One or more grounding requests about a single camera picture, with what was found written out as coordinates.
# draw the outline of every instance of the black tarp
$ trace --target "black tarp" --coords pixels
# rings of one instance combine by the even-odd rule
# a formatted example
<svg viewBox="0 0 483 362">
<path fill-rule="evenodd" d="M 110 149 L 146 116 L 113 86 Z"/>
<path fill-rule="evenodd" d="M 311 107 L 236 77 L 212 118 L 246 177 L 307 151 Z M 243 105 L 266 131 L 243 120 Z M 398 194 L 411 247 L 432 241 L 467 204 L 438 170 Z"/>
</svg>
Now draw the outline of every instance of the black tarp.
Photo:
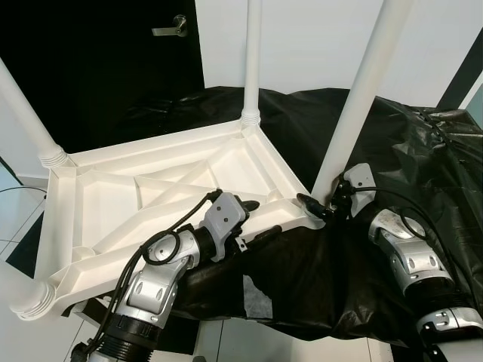
<svg viewBox="0 0 483 362">
<path fill-rule="evenodd" d="M 310 190 L 348 91 L 260 91 L 261 127 Z M 239 118 L 243 89 L 216 87 L 182 100 L 155 94 L 136 104 L 111 143 L 173 133 Z M 422 204 L 463 283 L 483 314 L 482 132 L 462 110 L 418 109 L 377 97 L 349 164 L 371 166 L 376 184 Z M 382 207 L 407 206 L 379 193 Z M 441 256 L 441 248 L 436 244 Z M 244 318 L 243 275 L 272 300 L 263 323 L 300 339 L 367 336 L 417 345 L 411 311 L 386 258 L 355 226 L 284 232 L 263 247 L 189 271 L 174 313 L 198 319 Z"/>
</svg>

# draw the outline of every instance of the black cable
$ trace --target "black cable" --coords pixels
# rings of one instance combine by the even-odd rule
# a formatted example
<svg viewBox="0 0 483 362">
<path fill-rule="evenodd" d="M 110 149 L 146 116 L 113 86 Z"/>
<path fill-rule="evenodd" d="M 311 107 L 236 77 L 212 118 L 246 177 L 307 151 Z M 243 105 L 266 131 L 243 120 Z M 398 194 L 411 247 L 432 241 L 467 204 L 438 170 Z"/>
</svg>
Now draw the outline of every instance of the black cable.
<svg viewBox="0 0 483 362">
<path fill-rule="evenodd" d="M 443 239 L 441 238 L 441 235 L 439 234 L 438 228 L 436 228 L 435 223 L 432 221 L 431 216 L 429 216 L 429 214 L 415 200 L 413 200 L 412 198 L 409 198 L 408 196 L 404 196 L 403 194 L 400 194 L 397 191 L 385 189 L 385 188 L 382 188 L 382 187 L 353 187 L 353 188 L 351 188 L 351 191 L 352 192 L 366 192 L 366 191 L 386 192 L 388 194 L 392 194 L 394 196 L 402 198 L 403 200 L 406 200 L 408 203 L 412 204 L 414 206 L 414 209 L 417 210 L 418 215 L 421 216 L 424 219 L 424 221 L 428 224 L 428 226 L 431 228 L 431 230 L 434 231 L 437 239 L 439 240 L 439 244 L 441 245 L 441 248 L 443 249 L 443 253 L 445 253 L 446 258 L 448 260 L 449 269 L 450 269 L 450 272 L 451 272 L 450 274 L 453 276 L 457 287 L 460 290 L 463 290 L 461 288 L 461 283 L 460 283 L 460 279 L 459 279 L 458 274 L 457 274 L 456 267 L 454 266 L 455 263 L 454 263 L 453 256 L 448 252 L 448 249 L 446 248 L 445 244 L 443 243 Z"/>
<path fill-rule="evenodd" d="M 109 302 L 106 313 L 103 317 L 103 320 L 100 323 L 99 329 L 97 330 L 94 338 L 90 340 L 89 344 L 85 348 L 86 354 L 91 354 L 101 344 L 102 342 L 101 335 L 104 333 L 106 326 L 110 322 L 110 318 L 114 310 L 114 304 L 121 296 L 124 295 L 124 293 L 126 293 L 126 290 L 128 289 L 128 286 L 129 286 L 129 280 L 131 279 L 131 276 L 134 273 L 134 269 L 136 268 L 137 262 L 139 262 L 139 259 L 141 258 L 141 256 L 144 256 L 146 254 L 147 257 L 145 258 L 145 260 L 149 264 L 155 262 L 149 258 L 149 254 L 148 254 L 149 247 L 159 239 L 163 238 L 164 236 L 173 235 L 177 241 L 177 246 L 175 246 L 175 251 L 171 253 L 171 255 L 167 259 L 163 260 L 160 264 L 156 262 L 156 264 L 154 265 L 162 265 L 169 262 L 171 259 L 173 259 L 176 256 L 177 251 L 180 249 L 180 237 L 177 235 L 177 233 L 174 230 L 180 227 L 182 224 L 184 224 L 185 221 L 187 221 L 199 209 L 201 209 L 202 206 L 206 203 L 206 201 L 210 200 L 211 197 L 213 197 L 213 192 L 206 194 L 206 196 L 204 196 L 203 199 L 201 199 L 200 202 L 197 203 L 197 205 L 195 205 L 185 216 L 183 216 L 181 219 L 175 222 L 170 228 L 154 234 L 151 238 L 145 241 L 138 250 L 136 250 L 136 253 L 133 254 L 133 256 L 129 259 L 124 269 L 122 269 L 121 276 L 119 277 L 118 282 L 115 285 L 115 289 L 114 289 L 114 292 L 112 293 L 111 301 Z"/>
<path fill-rule="evenodd" d="M 155 242 L 159 241 L 160 239 L 168 235 L 173 235 L 176 243 L 174 245 L 173 251 L 171 252 L 171 254 L 169 254 L 169 257 L 163 260 L 152 260 L 149 258 L 149 249 L 146 249 L 143 252 L 143 259 L 146 263 L 150 265 L 156 265 L 156 266 L 164 265 L 170 262 L 176 256 L 176 254 L 178 254 L 178 251 L 180 251 L 180 247 L 181 247 L 181 239 L 177 232 L 159 232 L 158 234 L 155 234 L 148 239 L 148 241 L 146 242 L 146 246 L 150 247 Z"/>
<path fill-rule="evenodd" d="M 47 194 L 45 190 L 39 189 L 38 187 L 30 187 L 30 186 L 18 186 L 18 187 L 10 187 L 9 189 L 1 190 L 0 194 L 5 191 L 10 191 L 10 190 L 17 190 L 17 189 L 32 189 L 32 190 L 39 190 Z"/>
<path fill-rule="evenodd" d="M 402 223 L 404 224 L 404 226 L 406 226 L 406 228 L 414 235 L 416 236 L 417 238 L 421 239 L 421 240 L 427 240 L 428 239 L 428 235 L 422 235 L 420 234 L 419 232 L 417 232 L 416 230 L 414 230 L 411 225 L 409 225 L 409 222 L 406 220 L 406 216 L 405 216 L 405 210 L 411 210 L 413 211 L 414 213 L 418 214 L 420 217 L 423 217 L 423 215 L 417 210 L 415 209 L 414 207 L 401 207 L 399 208 L 398 210 L 398 214 L 399 216 L 401 217 L 401 221 Z"/>
</svg>

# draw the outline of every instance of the floor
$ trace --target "floor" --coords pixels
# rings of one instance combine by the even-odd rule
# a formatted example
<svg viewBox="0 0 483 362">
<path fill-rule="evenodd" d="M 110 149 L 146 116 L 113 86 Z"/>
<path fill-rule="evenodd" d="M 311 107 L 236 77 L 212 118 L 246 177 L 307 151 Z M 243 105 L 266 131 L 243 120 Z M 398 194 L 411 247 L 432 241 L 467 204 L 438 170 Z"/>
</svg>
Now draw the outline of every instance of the floor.
<svg viewBox="0 0 483 362">
<path fill-rule="evenodd" d="M 0 166 L 0 191 L 18 186 Z M 0 192 L 0 259 L 6 260 L 44 210 L 42 192 Z M 0 303 L 0 360 L 70 361 L 70 351 L 96 329 L 78 316 L 55 321 L 23 322 Z M 392 362 L 389 345 L 373 339 L 304 342 L 260 324 L 231 319 L 202 322 L 195 355 L 207 362 Z M 192 356 L 157 351 L 153 362 L 192 362 Z"/>
<path fill-rule="evenodd" d="M 483 84 L 476 91 L 473 98 L 469 101 L 466 110 L 473 117 L 475 122 L 483 128 Z"/>
</svg>

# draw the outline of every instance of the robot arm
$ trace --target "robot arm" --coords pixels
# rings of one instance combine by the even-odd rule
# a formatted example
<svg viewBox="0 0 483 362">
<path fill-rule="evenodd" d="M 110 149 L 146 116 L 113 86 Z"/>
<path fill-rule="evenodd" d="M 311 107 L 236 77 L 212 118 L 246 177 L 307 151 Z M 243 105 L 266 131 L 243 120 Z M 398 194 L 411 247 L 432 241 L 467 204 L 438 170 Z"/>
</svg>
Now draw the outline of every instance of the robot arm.
<svg viewBox="0 0 483 362">
<path fill-rule="evenodd" d="M 186 225 L 148 241 L 150 246 L 143 254 L 146 265 L 122 294 L 98 349 L 89 351 L 81 344 L 72 361 L 149 361 L 173 307 L 177 282 L 186 270 L 209 259 L 224 259 L 227 240 L 235 241 L 240 251 L 245 251 L 245 243 L 236 239 L 240 239 L 241 226 L 258 203 L 242 202 L 238 196 L 221 191 L 212 201 L 198 229 Z"/>
<path fill-rule="evenodd" d="M 376 189 L 369 165 L 359 164 L 341 176 L 329 207 L 306 195 L 297 198 L 308 214 L 325 222 L 345 221 L 364 210 L 368 239 L 389 260 L 399 288 L 417 319 L 417 331 L 429 358 L 450 362 L 483 360 L 481 316 L 457 290 L 454 279 L 426 242 L 426 232 L 418 222 L 388 209 L 366 208 L 374 200 Z"/>
</svg>

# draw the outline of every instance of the white wall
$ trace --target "white wall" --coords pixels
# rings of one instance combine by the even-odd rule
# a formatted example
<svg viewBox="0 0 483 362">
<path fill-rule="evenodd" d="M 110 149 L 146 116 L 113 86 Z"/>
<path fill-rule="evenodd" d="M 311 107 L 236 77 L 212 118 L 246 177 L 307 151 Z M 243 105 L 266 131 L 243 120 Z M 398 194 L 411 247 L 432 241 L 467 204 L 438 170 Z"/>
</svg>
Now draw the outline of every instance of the white wall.
<svg viewBox="0 0 483 362">
<path fill-rule="evenodd" d="M 35 146 L 30 142 L 23 128 L 17 123 L 14 113 L 10 110 L 1 94 L 0 157 L 3 158 L 22 181 L 28 178 L 48 178 L 48 170 L 43 168 L 40 163 Z"/>
<path fill-rule="evenodd" d="M 480 128 L 483 128 L 483 72 L 461 102 L 460 108 L 466 109 Z"/>
<path fill-rule="evenodd" d="M 381 4 L 264 0 L 260 86 L 351 87 Z M 246 0 L 196 0 L 206 87 L 243 86 L 246 7 Z M 436 106 L 482 26 L 481 0 L 416 1 L 379 95 Z"/>
</svg>

